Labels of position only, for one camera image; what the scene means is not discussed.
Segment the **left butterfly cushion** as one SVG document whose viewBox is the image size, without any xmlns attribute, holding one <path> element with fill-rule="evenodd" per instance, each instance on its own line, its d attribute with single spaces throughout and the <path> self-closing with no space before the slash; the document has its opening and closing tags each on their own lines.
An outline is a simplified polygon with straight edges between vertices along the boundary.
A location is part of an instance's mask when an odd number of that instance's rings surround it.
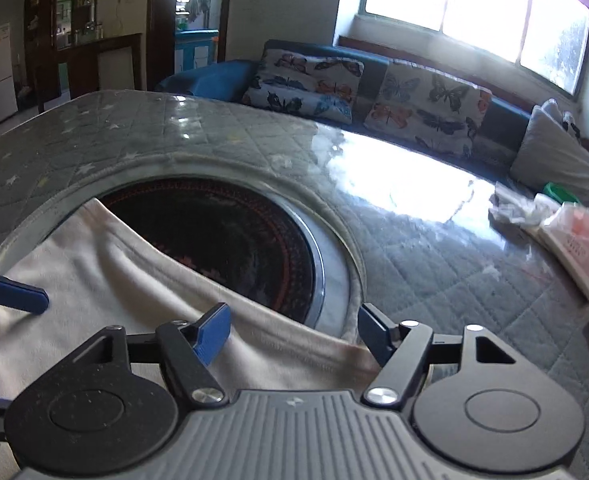
<svg viewBox="0 0 589 480">
<path fill-rule="evenodd" d="M 241 102 L 350 125 L 363 73 L 364 64 L 353 58 L 267 49 Z"/>
</svg>

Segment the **white crumpled cloth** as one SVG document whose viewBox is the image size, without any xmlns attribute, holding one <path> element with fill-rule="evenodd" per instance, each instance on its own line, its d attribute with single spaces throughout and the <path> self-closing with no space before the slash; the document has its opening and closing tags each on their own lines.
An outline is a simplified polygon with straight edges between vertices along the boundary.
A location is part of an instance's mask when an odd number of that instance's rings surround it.
<svg viewBox="0 0 589 480">
<path fill-rule="evenodd" d="M 534 198 L 528 198 L 496 182 L 489 211 L 498 222 L 522 228 L 537 228 L 544 220 L 556 214 L 559 208 L 560 204 L 545 194 L 537 193 Z"/>
</svg>

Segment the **dark wooden cabinet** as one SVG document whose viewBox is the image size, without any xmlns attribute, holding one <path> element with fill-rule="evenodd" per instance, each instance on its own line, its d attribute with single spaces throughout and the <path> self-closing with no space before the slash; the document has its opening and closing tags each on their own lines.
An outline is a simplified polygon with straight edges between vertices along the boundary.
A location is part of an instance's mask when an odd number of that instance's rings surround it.
<svg viewBox="0 0 589 480">
<path fill-rule="evenodd" d="M 99 0 L 24 0 L 23 41 L 29 88 L 37 109 L 60 98 L 100 89 L 101 55 L 129 50 L 132 84 L 142 89 L 142 35 L 109 36 L 98 20 Z"/>
</svg>

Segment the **window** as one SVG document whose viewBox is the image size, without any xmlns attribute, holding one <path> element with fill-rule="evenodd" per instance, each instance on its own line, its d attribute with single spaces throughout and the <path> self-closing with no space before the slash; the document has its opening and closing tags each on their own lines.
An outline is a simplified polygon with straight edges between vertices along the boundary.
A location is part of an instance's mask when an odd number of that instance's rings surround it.
<svg viewBox="0 0 589 480">
<path fill-rule="evenodd" d="M 517 64 L 573 96 L 589 46 L 589 0 L 362 0 L 366 15 Z"/>
</svg>

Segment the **butterfly cushion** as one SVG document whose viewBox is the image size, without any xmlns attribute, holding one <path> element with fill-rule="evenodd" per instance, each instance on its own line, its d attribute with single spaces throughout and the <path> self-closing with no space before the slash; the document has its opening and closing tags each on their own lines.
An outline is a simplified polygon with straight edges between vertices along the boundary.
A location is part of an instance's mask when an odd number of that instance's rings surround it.
<svg viewBox="0 0 589 480">
<path fill-rule="evenodd" d="M 363 73 L 364 64 L 353 58 L 267 49 L 241 102 L 350 125 Z"/>
<path fill-rule="evenodd" d="M 491 101 L 485 87 L 398 60 L 389 64 L 364 126 L 432 152 L 469 158 Z"/>
</svg>

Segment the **grey pillow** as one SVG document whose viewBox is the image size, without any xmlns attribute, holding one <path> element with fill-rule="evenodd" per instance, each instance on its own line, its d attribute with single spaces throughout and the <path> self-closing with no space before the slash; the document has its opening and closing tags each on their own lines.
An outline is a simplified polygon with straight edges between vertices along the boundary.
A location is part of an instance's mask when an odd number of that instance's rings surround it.
<svg viewBox="0 0 589 480">
<path fill-rule="evenodd" d="M 532 110 L 508 174 L 537 192 L 559 184 L 589 206 L 589 152 L 541 106 Z"/>
</svg>

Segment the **grey quilted star tablecloth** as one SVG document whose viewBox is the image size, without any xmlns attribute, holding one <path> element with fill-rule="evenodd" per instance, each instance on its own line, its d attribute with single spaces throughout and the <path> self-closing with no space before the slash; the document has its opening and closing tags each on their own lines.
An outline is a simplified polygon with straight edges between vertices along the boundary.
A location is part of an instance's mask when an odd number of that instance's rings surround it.
<svg viewBox="0 0 589 480">
<path fill-rule="evenodd" d="M 0 136 L 0 269 L 18 226 L 132 181 L 205 174 L 275 190 L 350 249 L 367 301 L 439 333 L 487 326 L 566 388 L 587 429 L 589 301 L 523 231 L 494 222 L 494 186 L 436 159 L 311 120 L 142 91 L 99 91 Z"/>
</svg>

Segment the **green plastic bowl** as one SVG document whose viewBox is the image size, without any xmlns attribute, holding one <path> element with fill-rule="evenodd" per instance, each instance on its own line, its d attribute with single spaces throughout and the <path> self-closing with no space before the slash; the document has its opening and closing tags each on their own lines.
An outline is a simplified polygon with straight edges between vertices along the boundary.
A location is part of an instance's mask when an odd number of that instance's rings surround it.
<svg viewBox="0 0 589 480">
<path fill-rule="evenodd" d="M 543 193 L 546 196 L 549 196 L 552 200 L 556 200 L 559 204 L 564 203 L 572 203 L 572 204 L 579 204 L 581 200 L 572 192 L 566 190 L 560 184 L 556 184 L 553 182 L 546 183 L 543 188 Z"/>
</svg>

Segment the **cream long-sleeve shirt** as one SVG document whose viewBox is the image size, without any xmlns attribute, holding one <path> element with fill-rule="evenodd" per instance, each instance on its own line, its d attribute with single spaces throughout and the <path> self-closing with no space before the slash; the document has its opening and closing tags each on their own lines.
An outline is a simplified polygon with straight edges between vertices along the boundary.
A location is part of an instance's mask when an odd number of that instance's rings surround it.
<svg viewBox="0 0 589 480">
<path fill-rule="evenodd" d="M 127 333 L 194 322 L 214 304 L 232 309 L 232 333 L 210 367 L 240 389 L 361 393 L 378 374 L 369 351 L 311 330 L 216 284 L 159 252 L 98 200 L 78 208 L 9 277 L 45 289 L 42 315 L 0 306 L 0 398 L 14 399 L 107 325 Z"/>
</svg>

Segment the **right butterfly cushion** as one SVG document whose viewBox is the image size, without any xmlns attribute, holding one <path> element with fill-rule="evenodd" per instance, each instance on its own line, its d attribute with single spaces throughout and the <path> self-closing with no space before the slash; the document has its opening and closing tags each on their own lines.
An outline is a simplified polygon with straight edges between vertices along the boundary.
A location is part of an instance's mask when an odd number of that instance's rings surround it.
<svg viewBox="0 0 589 480">
<path fill-rule="evenodd" d="M 432 152 L 469 158 L 491 101 L 485 87 L 398 60 L 389 64 L 364 126 Z"/>
</svg>

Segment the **blue sofa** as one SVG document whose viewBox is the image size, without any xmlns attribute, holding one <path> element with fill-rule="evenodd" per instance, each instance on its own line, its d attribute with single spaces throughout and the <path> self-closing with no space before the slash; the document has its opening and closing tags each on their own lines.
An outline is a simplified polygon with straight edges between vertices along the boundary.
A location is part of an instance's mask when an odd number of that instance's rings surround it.
<svg viewBox="0 0 589 480">
<path fill-rule="evenodd" d="M 307 56 L 329 58 L 355 58 L 364 64 L 364 75 L 357 91 L 357 104 L 353 112 L 353 124 L 345 129 L 366 134 L 364 126 L 366 113 L 369 112 L 377 91 L 379 90 L 391 58 L 372 52 L 354 50 L 344 47 L 323 46 L 323 44 L 302 44 L 285 40 L 270 39 L 264 44 L 265 50 L 285 49 L 300 52 Z M 195 70 L 183 72 L 163 79 L 157 84 L 157 92 L 197 96 L 223 102 L 240 103 L 244 92 L 252 86 L 259 63 L 249 60 L 234 60 L 211 64 Z M 476 146 L 469 157 L 457 158 L 453 155 L 440 155 L 432 148 L 419 151 L 430 156 L 439 157 L 448 164 L 461 167 L 477 176 L 500 180 L 507 183 L 508 166 L 517 155 L 523 137 L 526 134 L 530 114 L 513 103 L 499 96 L 493 96 L 489 110 L 476 136 Z"/>
</svg>

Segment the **blue white cabinet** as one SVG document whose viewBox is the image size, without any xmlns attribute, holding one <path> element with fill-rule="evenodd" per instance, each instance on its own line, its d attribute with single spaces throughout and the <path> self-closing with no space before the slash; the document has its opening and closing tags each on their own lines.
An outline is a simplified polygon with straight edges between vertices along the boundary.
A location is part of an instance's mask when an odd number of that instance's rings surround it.
<svg viewBox="0 0 589 480">
<path fill-rule="evenodd" d="M 216 62 L 218 30 L 183 30 L 175 33 L 174 73 L 197 70 Z"/>
</svg>

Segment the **round black induction cooktop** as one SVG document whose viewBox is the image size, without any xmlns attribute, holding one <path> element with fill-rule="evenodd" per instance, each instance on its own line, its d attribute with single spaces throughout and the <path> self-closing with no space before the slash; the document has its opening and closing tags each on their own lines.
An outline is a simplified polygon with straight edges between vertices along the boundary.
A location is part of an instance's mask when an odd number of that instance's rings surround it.
<svg viewBox="0 0 589 480">
<path fill-rule="evenodd" d="M 205 177 L 136 182 L 101 203 L 160 252 L 312 327 L 326 276 L 314 235 L 285 200 Z"/>
</svg>

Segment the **dark wooden door frame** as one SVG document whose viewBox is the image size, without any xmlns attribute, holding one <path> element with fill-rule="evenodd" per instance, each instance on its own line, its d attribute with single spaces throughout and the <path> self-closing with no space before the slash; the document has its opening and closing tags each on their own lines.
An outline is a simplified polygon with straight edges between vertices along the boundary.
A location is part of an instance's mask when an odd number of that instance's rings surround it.
<svg viewBox="0 0 589 480">
<path fill-rule="evenodd" d="M 149 90 L 174 75 L 175 33 L 217 29 L 217 59 L 225 58 L 230 0 L 148 0 L 146 86 Z"/>
</svg>

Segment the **panda plush toy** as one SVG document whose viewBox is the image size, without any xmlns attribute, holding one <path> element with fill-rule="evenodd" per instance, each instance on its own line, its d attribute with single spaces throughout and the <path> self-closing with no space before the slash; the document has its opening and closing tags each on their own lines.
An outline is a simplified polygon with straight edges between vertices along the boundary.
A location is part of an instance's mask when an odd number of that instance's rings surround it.
<svg viewBox="0 0 589 480">
<path fill-rule="evenodd" d="M 581 139 L 581 131 L 575 123 L 575 118 L 570 112 L 563 112 L 555 99 L 549 99 L 542 104 L 544 110 L 549 116 L 556 120 L 567 133 L 574 136 L 577 140 Z"/>
</svg>

